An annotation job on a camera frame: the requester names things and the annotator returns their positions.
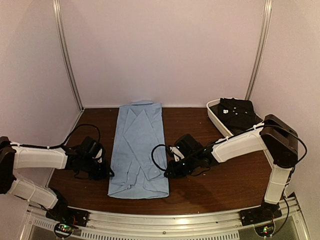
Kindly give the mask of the white plastic basket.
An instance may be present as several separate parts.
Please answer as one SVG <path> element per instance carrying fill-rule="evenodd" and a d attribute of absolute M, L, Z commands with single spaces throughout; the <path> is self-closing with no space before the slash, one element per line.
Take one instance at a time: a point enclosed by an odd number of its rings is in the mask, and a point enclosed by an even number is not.
<path fill-rule="evenodd" d="M 207 115 L 225 137 L 241 134 L 263 120 L 250 100 L 219 98 L 206 104 Z"/>

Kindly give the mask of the light blue long sleeve shirt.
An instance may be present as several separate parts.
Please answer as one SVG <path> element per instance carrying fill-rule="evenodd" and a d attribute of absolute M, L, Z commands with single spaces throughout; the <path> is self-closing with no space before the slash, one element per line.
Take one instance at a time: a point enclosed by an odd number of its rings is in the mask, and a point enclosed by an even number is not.
<path fill-rule="evenodd" d="M 162 105 L 142 100 L 119 108 L 108 196 L 158 199 L 170 194 Z"/>

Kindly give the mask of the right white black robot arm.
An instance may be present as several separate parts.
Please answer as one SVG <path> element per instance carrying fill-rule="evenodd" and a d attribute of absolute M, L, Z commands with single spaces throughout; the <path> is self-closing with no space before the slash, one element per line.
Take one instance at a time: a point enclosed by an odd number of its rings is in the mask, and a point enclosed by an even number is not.
<path fill-rule="evenodd" d="M 250 153 L 263 152 L 271 174 L 264 204 L 256 210 L 259 220 L 268 220 L 275 212 L 291 172 L 299 162 L 297 132 L 273 114 L 244 132 L 221 138 L 203 146 L 192 135 L 185 134 L 169 148 L 174 160 L 168 163 L 164 176 L 180 178 L 196 168 L 211 168 Z"/>

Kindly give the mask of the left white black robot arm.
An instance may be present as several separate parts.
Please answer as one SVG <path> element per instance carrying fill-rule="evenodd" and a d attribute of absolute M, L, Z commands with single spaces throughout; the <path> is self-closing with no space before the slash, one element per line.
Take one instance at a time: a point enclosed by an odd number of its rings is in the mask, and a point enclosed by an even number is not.
<path fill-rule="evenodd" d="M 68 207 L 67 200 L 57 190 L 14 175 L 14 170 L 24 168 L 72 170 L 75 174 L 87 173 L 90 180 L 103 180 L 115 175 L 105 159 L 105 154 L 103 145 L 90 136 L 86 136 L 81 144 L 73 147 L 65 144 L 57 146 L 19 144 L 2 136 L 0 138 L 0 193 L 11 194 L 37 203 L 51 210 L 61 222 L 67 222 L 72 218 L 72 211 Z"/>

